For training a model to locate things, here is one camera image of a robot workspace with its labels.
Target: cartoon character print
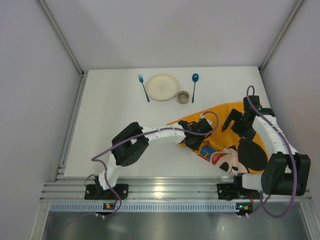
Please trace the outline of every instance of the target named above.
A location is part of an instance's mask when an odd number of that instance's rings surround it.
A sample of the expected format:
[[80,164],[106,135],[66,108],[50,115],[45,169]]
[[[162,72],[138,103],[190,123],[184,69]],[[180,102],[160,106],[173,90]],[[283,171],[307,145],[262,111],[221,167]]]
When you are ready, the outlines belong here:
[[268,159],[265,151],[255,142],[239,141],[238,149],[235,145],[215,151],[206,145],[200,150],[200,155],[220,169],[237,175],[238,173],[252,173],[263,171]]

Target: metal corner beam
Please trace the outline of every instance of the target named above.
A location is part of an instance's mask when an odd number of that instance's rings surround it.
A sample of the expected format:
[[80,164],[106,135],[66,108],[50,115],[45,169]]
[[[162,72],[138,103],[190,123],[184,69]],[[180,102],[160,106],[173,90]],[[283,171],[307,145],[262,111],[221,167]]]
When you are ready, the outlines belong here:
[[262,73],[265,70],[265,68],[268,65],[270,59],[275,54],[278,46],[280,45],[280,43],[283,40],[284,36],[288,32],[288,29],[291,27],[292,23],[296,19],[296,16],[298,15],[299,11],[302,9],[302,7],[303,7],[303,5],[304,5],[304,3],[306,1],[307,0],[297,0],[296,1],[291,13],[289,14],[288,18],[286,19],[284,25],[282,26],[280,33],[276,37],[275,41],[273,42],[272,47],[270,48],[270,50],[268,51],[267,55],[265,56],[265,58],[264,58],[264,60],[262,62],[262,65],[259,67],[260,73]]
[[50,25],[53,27],[53,30],[58,37],[59,41],[62,43],[64,49],[66,50],[67,54],[69,55],[74,67],[76,68],[77,72],[82,76],[84,71],[82,70],[78,60],[76,59],[74,53],[71,50],[70,45],[68,44],[64,34],[60,30],[57,21],[55,20],[54,16],[52,15],[48,5],[46,4],[45,0],[36,0],[40,9],[43,11],[44,15],[46,16],[47,20],[49,21]]

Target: cartoon character face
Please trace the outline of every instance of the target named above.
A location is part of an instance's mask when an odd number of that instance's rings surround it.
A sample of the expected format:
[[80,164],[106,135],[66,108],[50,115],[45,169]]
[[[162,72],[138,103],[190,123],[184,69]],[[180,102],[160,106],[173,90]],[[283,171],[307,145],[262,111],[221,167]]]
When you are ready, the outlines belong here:
[[224,148],[222,151],[215,151],[210,156],[210,162],[227,173],[237,175],[248,173],[246,167],[239,162],[238,153],[233,148]]

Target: round plate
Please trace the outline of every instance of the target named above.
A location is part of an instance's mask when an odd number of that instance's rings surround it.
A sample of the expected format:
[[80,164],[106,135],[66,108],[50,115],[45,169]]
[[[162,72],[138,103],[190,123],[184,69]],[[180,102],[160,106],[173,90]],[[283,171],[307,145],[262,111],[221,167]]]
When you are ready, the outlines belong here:
[[154,75],[146,82],[146,91],[154,100],[168,100],[179,91],[179,82],[169,74]]

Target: blue fork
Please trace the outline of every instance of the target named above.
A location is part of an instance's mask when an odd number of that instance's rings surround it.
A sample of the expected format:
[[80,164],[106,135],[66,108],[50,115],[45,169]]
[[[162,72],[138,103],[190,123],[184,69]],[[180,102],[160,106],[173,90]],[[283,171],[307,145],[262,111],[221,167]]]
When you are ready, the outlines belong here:
[[144,85],[144,79],[143,79],[143,77],[142,77],[142,75],[140,73],[138,74],[138,78],[139,78],[139,82],[143,86],[143,90],[144,90],[144,93],[145,93],[145,96],[146,96],[146,100],[148,101],[148,103],[150,103],[150,99],[148,97],[148,94],[147,94],[147,91],[146,91],[146,88],[145,88],[145,85]]

